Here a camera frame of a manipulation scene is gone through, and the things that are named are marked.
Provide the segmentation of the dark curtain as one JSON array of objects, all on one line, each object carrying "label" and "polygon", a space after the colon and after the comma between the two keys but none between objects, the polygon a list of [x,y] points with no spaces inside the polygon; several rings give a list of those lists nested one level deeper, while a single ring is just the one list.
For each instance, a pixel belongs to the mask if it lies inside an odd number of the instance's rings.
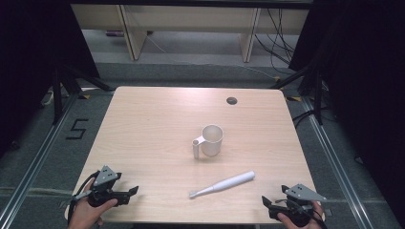
[{"label": "dark curtain", "polygon": [[0,157],[60,73],[98,77],[68,0],[0,0]]},{"label": "dark curtain", "polygon": [[310,0],[291,68],[321,53],[335,114],[405,227],[405,0]]}]

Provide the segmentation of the person's right hand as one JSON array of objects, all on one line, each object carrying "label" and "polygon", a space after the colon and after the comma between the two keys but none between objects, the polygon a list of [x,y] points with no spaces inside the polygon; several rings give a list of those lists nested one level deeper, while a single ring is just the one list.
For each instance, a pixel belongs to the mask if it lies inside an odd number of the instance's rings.
[{"label": "person's right hand", "polygon": [[283,213],[279,213],[277,217],[286,226],[287,229],[328,229],[326,227],[325,222],[322,219],[323,209],[321,205],[317,201],[314,201],[312,203],[312,206],[313,206],[312,219],[305,226],[302,227],[299,227],[296,224],[294,224],[290,220],[290,218],[288,218]]}]

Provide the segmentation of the black metal stand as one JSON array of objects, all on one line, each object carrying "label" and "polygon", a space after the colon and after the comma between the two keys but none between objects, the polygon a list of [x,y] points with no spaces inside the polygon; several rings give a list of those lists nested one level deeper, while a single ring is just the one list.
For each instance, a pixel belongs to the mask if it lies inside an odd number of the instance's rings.
[{"label": "black metal stand", "polygon": [[103,83],[98,74],[89,75],[70,65],[60,63],[55,64],[53,70],[53,124],[56,124],[64,115],[62,89],[65,89],[68,95],[80,94],[82,92],[76,81],[78,78],[89,82],[105,92],[112,92],[114,90],[113,87]]},{"label": "black metal stand", "polygon": [[293,73],[284,80],[278,81],[275,85],[271,86],[271,89],[279,90],[298,78],[302,78],[300,86],[297,89],[299,95],[306,96],[311,92],[314,92],[314,105],[309,111],[309,114],[314,115],[315,119],[318,121],[318,124],[322,125],[322,75],[320,68],[315,64],[308,64],[302,70]]}]

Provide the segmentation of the person's left hand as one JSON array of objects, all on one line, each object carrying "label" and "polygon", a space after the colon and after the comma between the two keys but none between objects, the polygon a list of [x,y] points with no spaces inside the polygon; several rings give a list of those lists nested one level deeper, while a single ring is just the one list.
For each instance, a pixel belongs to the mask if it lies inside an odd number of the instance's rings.
[{"label": "person's left hand", "polygon": [[115,198],[110,199],[100,206],[93,207],[86,198],[82,198],[75,206],[68,229],[91,229],[95,224],[104,224],[102,215],[117,205]]}]

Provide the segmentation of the metal floor rail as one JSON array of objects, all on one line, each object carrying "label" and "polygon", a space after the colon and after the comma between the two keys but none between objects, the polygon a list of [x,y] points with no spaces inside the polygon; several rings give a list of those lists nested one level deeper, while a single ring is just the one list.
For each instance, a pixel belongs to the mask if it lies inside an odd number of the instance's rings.
[{"label": "metal floor rail", "polygon": [[62,106],[60,117],[52,124],[39,149],[35,152],[29,167],[25,171],[18,185],[12,190],[11,197],[0,212],[0,229],[9,229],[15,216],[45,163],[56,138],[58,137],[63,124],[77,100],[77,95],[69,95]]},{"label": "metal floor rail", "polygon": [[339,187],[352,211],[358,227],[360,229],[374,229],[370,216],[359,195],[355,191],[352,182],[349,179],[340,159],[338,158],[338,155],[335,152],[324,127],[319,123],[314,114],[310,115],[309,120],[337,179]]}]

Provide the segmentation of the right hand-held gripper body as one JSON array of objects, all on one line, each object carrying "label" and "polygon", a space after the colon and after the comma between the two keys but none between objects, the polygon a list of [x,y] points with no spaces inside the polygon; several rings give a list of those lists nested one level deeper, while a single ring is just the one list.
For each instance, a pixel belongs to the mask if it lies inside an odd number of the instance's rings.
[{"label": "right hand-held gripper body", "polygon": [[277,217],[279,213],[283,213],[290,220],[299,227],[305,226],[313,216],[314,201],[324,201],[325,197],[311,190],[304,184],[296,184],[289,187],[283,199],[277,199],[272,202],[274,210],[269,211],[268,214],[271,219],[280,221]]}]

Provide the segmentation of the white electric toothbrush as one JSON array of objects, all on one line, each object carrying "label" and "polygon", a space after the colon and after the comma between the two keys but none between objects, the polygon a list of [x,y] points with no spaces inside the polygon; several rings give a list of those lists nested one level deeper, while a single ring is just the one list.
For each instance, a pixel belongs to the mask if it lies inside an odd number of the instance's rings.
[{"label": "white electric toothbrush", "polygon": [[199,191],[192,191],[189,193],[189,197],[197,198],[197,197],[200,197],[203,195],[221,192],[223,190],[249,182],[249,181],[253,180],[254,178],[255,178],[255,173],[253,171],[248,171],[246,173],[239,174],[237,176],[221,180],[221,181],[214,183],[211,186],[205,187]]}]

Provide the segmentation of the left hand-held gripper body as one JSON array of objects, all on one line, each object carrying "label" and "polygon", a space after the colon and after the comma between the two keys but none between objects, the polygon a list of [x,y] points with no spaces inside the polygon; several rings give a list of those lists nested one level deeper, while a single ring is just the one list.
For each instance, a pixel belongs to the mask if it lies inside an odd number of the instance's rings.
[{"label": "left hand-held gripper body", "polygon": [[131,197],[124,195],[124,192],[115,192],[113,186],[119,180],[109,166],[104,165],[100,170],[88,176],[74,195],[74,203],[86,198],[89,204],[97,207],[106,201],[115,198],[117,206],[126,205]]}]

